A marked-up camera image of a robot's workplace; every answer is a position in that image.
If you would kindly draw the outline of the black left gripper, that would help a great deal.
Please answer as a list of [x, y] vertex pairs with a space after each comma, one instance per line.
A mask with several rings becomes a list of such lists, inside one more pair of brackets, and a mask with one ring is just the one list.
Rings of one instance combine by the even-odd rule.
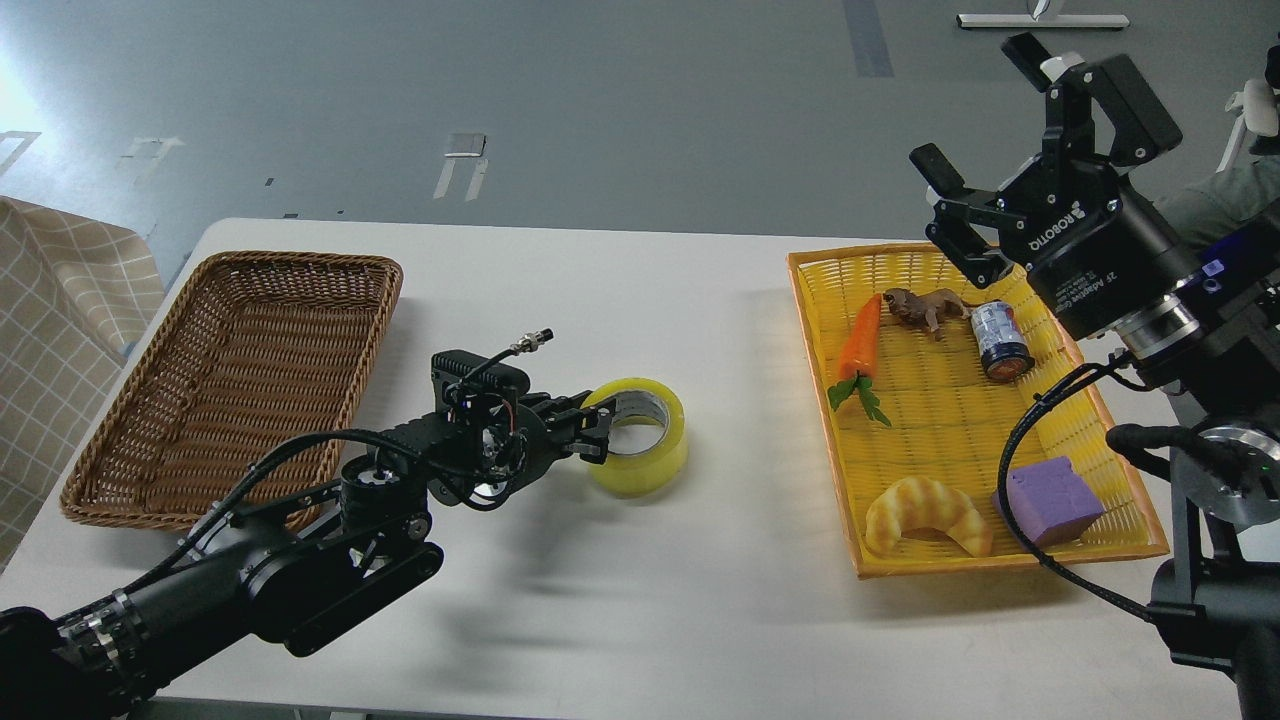
[[596, 425], [600, 413], [617, 416], [617, 400], [591, 401], [590, 392], [571, 396], [524, 395], [515, 406], [517, 434], [524, 438], [508, 486], [529, 486], [557, 461], [579, 455], [603, 465], [609, 456], [611, 425]]

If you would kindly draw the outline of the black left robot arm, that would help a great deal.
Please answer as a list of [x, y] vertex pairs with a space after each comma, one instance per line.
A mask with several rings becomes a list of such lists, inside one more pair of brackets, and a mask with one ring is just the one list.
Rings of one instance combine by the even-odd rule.
[[431, 413], [288, 439], [141, 578], [60, 618], [6, 610], [3, 716], [124, 716], [248, 635], [315, 653], [439, 571], [431, 502], [492, 511], [554, 462], [603, 464], [617, 402], [509, 365], [552, 336], [435, 354]]

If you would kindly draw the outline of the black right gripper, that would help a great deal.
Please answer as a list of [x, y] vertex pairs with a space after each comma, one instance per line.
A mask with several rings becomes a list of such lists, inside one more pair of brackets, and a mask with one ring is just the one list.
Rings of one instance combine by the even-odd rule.
[[[1032, 33], [1007, 37], [1004, 55], [1044, 96], [1041, 151], [1000, 191], [974, 190], [934, 145], [909, 160], [938, 196], [925, 237], [977, 288], [1012, 261], [1074, 338], [1108, 331], [1197, 272], [1133, 168], [1183, 141], [1178, 123], [1126, 54], [1088, 61], [1053, 56]], [[1000, 246], [977, 231], [993, 229]]]

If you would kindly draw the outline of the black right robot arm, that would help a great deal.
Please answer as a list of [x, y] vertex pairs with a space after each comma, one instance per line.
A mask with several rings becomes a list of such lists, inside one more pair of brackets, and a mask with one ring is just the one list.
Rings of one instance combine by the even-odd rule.
[[1053, 56], [1029, 33], [1002, 51], [1044, 97], [1041, 149], [996, 191], [968, 187], [933, 143], [914, 149], [938, 196], [927, 238], [979, 288], [1021, 266], [1074, 340], [1112, 332], [1125, 348], [1036, 398], [998, 461], [998, 505], [1011, 512], [1023, 437], [1101, 377], [1132, 366], [1138, 391], [1189, 395], [1204, 413], [1189, 427], [1106, 434], [1115, 454], [1170, 486], [1174, 556], [1149, 602], [1085, 588], [1153, 624], [1175, 664], [1226, 674], [1244, 719], [1275, 719], [1277, 564], [1245, 559], [1238, 536], [1277, 520], [1277, 206], [1192, 249], [1125, 174], [1181, 142], [1133, 60]]

